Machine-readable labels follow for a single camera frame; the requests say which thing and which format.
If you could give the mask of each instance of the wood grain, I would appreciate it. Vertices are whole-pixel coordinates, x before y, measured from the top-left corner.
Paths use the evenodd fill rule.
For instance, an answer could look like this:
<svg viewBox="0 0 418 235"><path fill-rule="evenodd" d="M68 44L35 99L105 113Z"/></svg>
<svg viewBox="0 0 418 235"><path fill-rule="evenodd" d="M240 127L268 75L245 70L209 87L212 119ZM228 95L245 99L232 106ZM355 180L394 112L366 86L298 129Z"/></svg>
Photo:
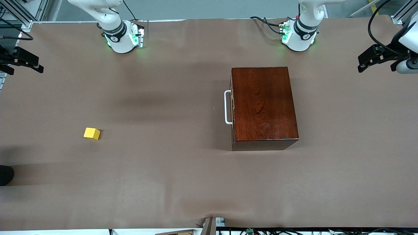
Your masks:
<svg viewBox="0 0 418 235"><path fill-rule="evenodd" d="M299 139L287 67L233 68L234 139Z"/></svg>

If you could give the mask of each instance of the metal handle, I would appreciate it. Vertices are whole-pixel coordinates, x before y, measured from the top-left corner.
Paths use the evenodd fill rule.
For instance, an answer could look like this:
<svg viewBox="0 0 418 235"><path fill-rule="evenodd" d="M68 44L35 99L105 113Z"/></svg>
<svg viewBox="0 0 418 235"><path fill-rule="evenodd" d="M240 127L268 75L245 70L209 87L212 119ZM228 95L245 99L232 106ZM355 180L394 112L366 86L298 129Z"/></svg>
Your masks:
<svg viewBox="0 0 418 235"><path fill-rule="evenodd" d="M231 93L231 90L226 90L224 92L224 105L225 105L225 123L232 125L232 122L228 122L228 111L227 111L227 93Z"/></svg>

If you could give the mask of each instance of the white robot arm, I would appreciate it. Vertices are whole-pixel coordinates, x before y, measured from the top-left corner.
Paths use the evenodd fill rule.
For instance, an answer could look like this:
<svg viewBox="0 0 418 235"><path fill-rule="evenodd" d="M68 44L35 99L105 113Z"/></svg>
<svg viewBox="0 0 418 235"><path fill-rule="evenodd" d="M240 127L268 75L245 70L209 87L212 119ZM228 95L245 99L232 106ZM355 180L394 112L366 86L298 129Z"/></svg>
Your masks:
<svg viewBox="0 0 418 235"><path fill-rule="evenodd" d="M387 61L395 61L391 70L400 74L418 73L418 12L409 24L393 37L388 45L375 44L359 55L358 70L362 73L368 67Z"/></svg>
<svg viewBox="0 0 418 235"><path fill-rule="evenodd" d="M140 32L138 25L122 20L114 8L119 7L122 0L68 0L89 13L104 32L107 44L117 53L127 53L139 45Z"/></svg>
<svg viewBox="0 0 418 235"><path fill-rule="evenodd" d="M316 31L325 16L324 5L339 4L348 0L299 0L302 6L297 19L290 19L281 26L282 43L293 51L304 51L314 43Z"/></svg>

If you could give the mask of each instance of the black cable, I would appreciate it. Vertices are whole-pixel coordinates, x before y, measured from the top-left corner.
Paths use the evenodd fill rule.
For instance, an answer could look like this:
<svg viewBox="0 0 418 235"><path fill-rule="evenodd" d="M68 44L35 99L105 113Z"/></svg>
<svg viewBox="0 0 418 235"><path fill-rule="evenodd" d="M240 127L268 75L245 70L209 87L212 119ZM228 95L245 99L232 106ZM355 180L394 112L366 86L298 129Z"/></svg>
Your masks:
<svg viewBox="0 0 418 235"><path fill-rule="evenodd" d="M283 228L284 230L286 230L286 231L288 231L288 232L293 232L293 233L296 233L297 235L303 235L303 234L301 234L300 232L296 232L295 230L293 230L293 229L290 229L290 228Z"/></svg>
<svg viewBox="0 0 418 235"><path fill-rule="evenodd" d="M340 235L354 235L353 232L347 232L347 231L340 230L340 229L336 229L336 230L334 230L334 232L342 232L342 233L338 233Z"/></svg>
<svg viewBox="0 0 418 235"><path fill-rule="evenodd" d="M279 25L277 25L277 24L273 24L273 23L270 23L270 22L267 22L267 21L264 21L262 18L260 18L260 17L258 17L258 16L253 16L253 17L250 17L250 19L257 19L257 20L259 20L259 21L263 22L264 24L268 24L268 25L271 25L271 26L279 27Z"/></svg>
<svg viewBox="0 0 418 235"><path fill-rule="evenodd" d="M275 26L275 27L279 27L279 25L278 24L273 24L273 23L270 23L270 22L268 22L267 21L267 19L264 17L263 19L261 19L260 17L257 17L257 16L253 16L253 17L250 17L250 19L257 19L257 20L260 20L261 22L263 22L264 24L267 24L267 26L271 29L271 31L273 31L273 32L275 32L275 33L277 33L277 34L280 34L280 35L285 35L285 33L283 33L283 32L277 32L276 30L274 30L273 28L272 28L272 26Z"/></svg>
<svg viewBox="0 0 418 235"><path fill-rule="evenodd" d="M9 12L7 12L6 8L4 8L3 6L0 6L0 18L3 18L3 16L5 14L9 14Z"/></svg>
<svg viewBox="0 0 418 235"><path fill-rule="evenodd" d="M280 34L280 35L285 35L285 33L283 33L283 32L277 32L276 30L274 30L268 22L267 22L267 26L271 29L271 31L273 31L277 34Z"/></svg>
<svg viewBox="0 0 418 235"><path fill-rule="evenodd" d="M112 8L109 8L109 10L111 10L111 11L113 11L114 13L116 13L116 14L118 14L118 15L119 15L119 12L117 12L117 11L113 10Z"/></svg>
<svg viewBox="0 0 418 235"><path fill-rule="evenodd" d="M281 231L281 230L280 230L280 229L283 229L283 228L275 228L275 229L279 231L279 233L276 233L276 231L274 231L274 234L275 234L275 235L279 235L279 234L281 234L281 233L285 233L285 234L287 234L287 235L293 235L293 234L288 233L288 232L286 232L286 231Z"/></svg>
<svg viewBox="0 0 418 235"><path fill-rule="evenodd" d="M128 5L126 5L125 0L123 0L123 4L125 4L126 8L128 8L129 12L131 13L133 20L138 20L135 15L132 13L132 11L130 10L130 8L128 7Z"/></svg>
<svg viewBox="0 0 418 235"><path fill-rule="evenodd" d="M367 25L367 31L369 32L369 36L370 36L370 38L373 40L373 41L375 41L375 43L377 43L379 46L381 46L381 47L383 47L383 48L385 48L386 50L388 50L388 51L390 51L390 52L392 52L392 53L395 53L395 54L397 54L397 55L399 55L399 56L404 56L404 54L402 54L402 53L399 53L399 52L397 52L397 51L395 51L395 50L392 50L392 49L390 49L389 47L387 47L387 46L385 46L385 45L383 45L381 42L379 42L374 36L373 36L373 34L372 34L372 30L371 30L371 26L372 26L372 21L373 21L373 19L375 18L375 16L376 16L376 14L377 14L377 12L384 6L384 5L386 5L388 2L390 2L390 1L392 1L392 0L386 0L384 3L382 3L380 6L378 6L377 8L376 8L376 10L375 10L375 12L373 12L373 15L371 16L371 18L370 18L370 20L369 20L369 24Z"/></svg>
<svg viewBox="0 0 418 235"><path fill-rule="evenodd" d="M379 231L379 230L384 230L384 231L388 231L388 232L396 233L396 234L398 234L398 235L403 235L403 233L401 233L401 232L398 232L398 231L395 231L395 230L392 230L392 229L388 229L388 228L384 228L384 227L382 227L382 228L378 228L378 229L376 229L376 230L373 230L373 231L371 231L371 232L366 232L366 233L363 233L363 234L368 235L368 234L370 234L370 233L372 233L372 232L377 232L377 231Z"/></svg>
<svg viewBox="0 0 418 235"><path fill-rule="evenodd" d="M12 28L15 28L17 30L19 30L21 33L25 34L26 36L28 36L29 38L18 38L18 37L10 37L10 36L1 36L3 39L16 39L16 40L26 40L26 41L31 41L33 40L33 37L31 35L29 35L27 32L23 31L21 28L18 28L14 25L12 25L11 23L9 23L9 21L7 20L3 20L3 18L0 18L1 21L3 21L4 23L8 24L9 26L11 26Z"/></svg>

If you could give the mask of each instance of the brown wooden box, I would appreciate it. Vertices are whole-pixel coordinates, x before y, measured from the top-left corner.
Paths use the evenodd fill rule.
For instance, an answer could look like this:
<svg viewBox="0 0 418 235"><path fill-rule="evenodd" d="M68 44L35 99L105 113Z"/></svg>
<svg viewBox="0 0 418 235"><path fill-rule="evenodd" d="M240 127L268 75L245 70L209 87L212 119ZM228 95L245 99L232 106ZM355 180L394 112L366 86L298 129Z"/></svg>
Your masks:
<svg viewBox="0 0 418 235"><path fill-rule="evenodd" d="M232 150L283 150L299 140L287 67L233 68Z"/></svg>

